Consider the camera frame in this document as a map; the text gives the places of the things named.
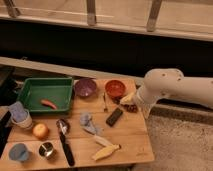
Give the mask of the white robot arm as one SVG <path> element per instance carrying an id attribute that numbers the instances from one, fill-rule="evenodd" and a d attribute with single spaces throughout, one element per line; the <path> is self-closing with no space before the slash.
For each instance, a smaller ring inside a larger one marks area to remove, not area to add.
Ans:
<path id="1" fill-rule="evenodd" d="M 213 77 L 186 77 L 176 68 L 152 69 L 142 85 L 120 100 L 121 105 L 136 105 L 145 118 L 161 99 L 195 103 L 213 109 Z"/>

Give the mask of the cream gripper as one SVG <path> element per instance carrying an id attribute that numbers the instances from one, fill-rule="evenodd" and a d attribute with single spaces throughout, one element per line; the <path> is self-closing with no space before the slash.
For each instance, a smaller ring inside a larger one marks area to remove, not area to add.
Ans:
<path id="1" fill-rule="evenodd" d="M 120 100 L 120 105 L 128 112 L 131 113 L 136 113 L 138 111 L 137 106 L 133 103 L 133 96 L 134 93 L 131 92 L 129 94 L 127 94 L 126 96 L 124 96 L 121 100 Z"/>

